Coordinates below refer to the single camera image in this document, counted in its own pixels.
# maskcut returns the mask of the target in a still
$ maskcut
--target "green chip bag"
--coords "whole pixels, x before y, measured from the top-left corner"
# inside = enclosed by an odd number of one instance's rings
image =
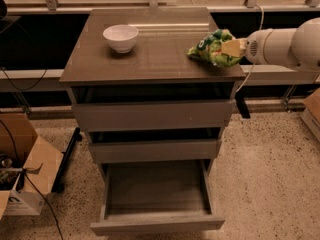
[[[227,29],[218,29],[189,49],[191,59],[205,60],[217,67],[231,67],[240,62],[242,56],[235,57],[221,52],[221,44],[235,37]]]

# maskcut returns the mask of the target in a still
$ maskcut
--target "cardboard box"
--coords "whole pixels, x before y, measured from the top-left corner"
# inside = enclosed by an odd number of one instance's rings
[[[63,154],[46,140],[37,135],[24,114],[0,114],[1,121],[10,131],[23,168],[37,169],[39,173],[28,177],[38,190],[46,196],[51,192]],[[17,160],[14,145],[8,131],[0,123],[0,153]],[[0,191],[0,219],[3,215],[39,215],[45,203],[28,179],[21,191],[16,190],[20,176],[11,190]]]
[[[320,88],[304,100],[305,110],[301,114],[302,120],[310,131],[320,141]]]

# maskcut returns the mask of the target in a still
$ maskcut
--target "speckled floor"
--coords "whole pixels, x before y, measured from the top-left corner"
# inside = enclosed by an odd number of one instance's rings
[[[210,174],[216,213],[226,218],[218,231],[96,237],[103,181],[78,142],[64,177],[65,191],[51,193],[64,239],[227,240],[305,239],[320,236],[320,143],[300,119],[301,112],[233,114]],[[68,145],[73,119],[32,120],[39,135],[59,150]],[[2,240],[59,239],[47,205],[40,216],[4,217]]]

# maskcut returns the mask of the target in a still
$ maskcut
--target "bowl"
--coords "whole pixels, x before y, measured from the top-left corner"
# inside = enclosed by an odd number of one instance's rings
[[[114,25],[103,31],[109,46],[118,53],[127,53],[137,42],[139,30],[130,25]]]

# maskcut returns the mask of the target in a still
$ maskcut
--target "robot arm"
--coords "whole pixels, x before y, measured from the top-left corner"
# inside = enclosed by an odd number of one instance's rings
[[[247,38],[246,58],[255,64],[320,72],[320,18],[299,28],[266,29]]]

